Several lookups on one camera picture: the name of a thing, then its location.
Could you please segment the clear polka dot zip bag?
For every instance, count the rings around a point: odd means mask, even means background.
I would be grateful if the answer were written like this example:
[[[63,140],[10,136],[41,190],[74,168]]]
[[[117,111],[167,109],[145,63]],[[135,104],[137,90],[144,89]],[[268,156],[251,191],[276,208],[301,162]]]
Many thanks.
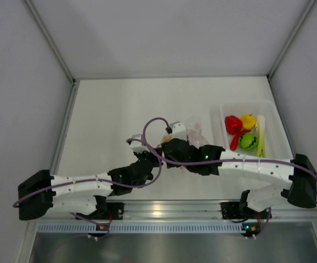
[[[203,162],[209,161],[211,152],[211,146],[208,144],[208,141],[205,137],[202,136],[201,132],[201,122],[199,118],[192,117],[186,123],[183,123],[187,129],[188,142],[190,145],[194,145],[196,148],[201,148],[201,161],[200,162],[174,162],[168,160],[167,166],[171,167],[186,167],[188,171],[192,173],[198,173],[201,175],[208,175],[211,173],[211,169],[208,165],[203,164]],[[164,138],[171,137],[171,128],[167,128],[167,135]]]

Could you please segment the red toy chili pepper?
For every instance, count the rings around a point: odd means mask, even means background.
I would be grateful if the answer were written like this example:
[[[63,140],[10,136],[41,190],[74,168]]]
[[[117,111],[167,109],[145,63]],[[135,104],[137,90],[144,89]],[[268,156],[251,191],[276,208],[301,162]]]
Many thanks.
[[[237,134],[235,134],[234,138],[232,139],[231,143],[230,143],[230,149],[232,151],[235,151],[237,149],[237,146],[238,146],[238,143],[239,143],[239,138],[246,134],[246,133],[249,133],[250,130],[241,130],[239,131]]]

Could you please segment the green toy pepper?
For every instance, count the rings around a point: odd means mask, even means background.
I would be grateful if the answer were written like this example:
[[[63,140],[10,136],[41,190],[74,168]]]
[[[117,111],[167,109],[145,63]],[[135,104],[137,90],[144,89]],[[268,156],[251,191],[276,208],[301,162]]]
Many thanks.
[[[258,139],[252,133],[245,133],[239,137],[239,146],[245,151],[253,151],[258,146]]]

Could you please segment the yellow toy pear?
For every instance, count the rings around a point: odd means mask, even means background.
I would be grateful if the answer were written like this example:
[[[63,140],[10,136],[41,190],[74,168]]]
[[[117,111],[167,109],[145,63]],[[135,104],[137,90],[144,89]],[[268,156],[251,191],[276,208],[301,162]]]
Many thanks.
[[[256,118],[253,114],[246,114],[241,117],[242,127],[246,130],[251,130],[256,125]]]

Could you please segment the pale green toy celery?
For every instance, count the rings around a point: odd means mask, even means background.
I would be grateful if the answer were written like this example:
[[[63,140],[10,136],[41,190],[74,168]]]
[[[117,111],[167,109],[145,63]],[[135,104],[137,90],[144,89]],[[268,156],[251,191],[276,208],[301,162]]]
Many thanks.
[[[265,152],[265,117],[263,115],[258,115],[256,117],[256,134],[258,139],[258,145],[256,150],[257,157],[266,157]]]

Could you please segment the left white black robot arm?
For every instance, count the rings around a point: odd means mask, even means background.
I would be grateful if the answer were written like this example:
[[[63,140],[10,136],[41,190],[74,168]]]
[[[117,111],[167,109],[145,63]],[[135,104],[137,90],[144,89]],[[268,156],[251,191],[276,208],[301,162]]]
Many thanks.
[[[162,163],[150,152],[135,154],[137,161],[109,172],[90,176],[58,176],[40,170],[18,186],[19,219],[78,214],[101,219],[107,212],[106,199],[123,196],[155,181],[152,171]]]

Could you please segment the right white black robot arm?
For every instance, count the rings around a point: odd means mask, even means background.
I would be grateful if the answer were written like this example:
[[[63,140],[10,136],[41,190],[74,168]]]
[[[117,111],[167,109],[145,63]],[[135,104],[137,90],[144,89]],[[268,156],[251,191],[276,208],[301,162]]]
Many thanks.
[[[162,145],[168,166],[184,166],[202,176],[236,176],[266,183],[256,190],[241,194],[239,211],[250,218],[267,208],[286,203],[300,208],[315,208],[317,174],[306,155],[276,160],[243,155],[220,146],[196,148],[186,140],[172,139]]]

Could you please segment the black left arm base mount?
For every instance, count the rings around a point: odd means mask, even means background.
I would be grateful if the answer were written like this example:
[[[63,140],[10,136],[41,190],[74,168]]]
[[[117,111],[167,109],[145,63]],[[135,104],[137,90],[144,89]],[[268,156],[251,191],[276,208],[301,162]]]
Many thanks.
[[[89,220],[122,220],[124,212],[124,203],[114,202],[114,203],[102,203],[97,204],[96,210],[89,215],[77,213],[77,215],[82,216]]]

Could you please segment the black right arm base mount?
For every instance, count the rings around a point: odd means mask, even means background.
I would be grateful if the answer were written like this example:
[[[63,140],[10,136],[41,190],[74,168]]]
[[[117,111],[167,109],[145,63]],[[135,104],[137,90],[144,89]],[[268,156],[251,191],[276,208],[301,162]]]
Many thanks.
[[[220,204],[222,218],[233,222],[245,222],[251,219],[267,219],[269,212],[266,209],[257,212],[247,206],[247,197],[250,192],[250,190],[244,191],[241,194],[240,200],[237,202],[222,202]]]

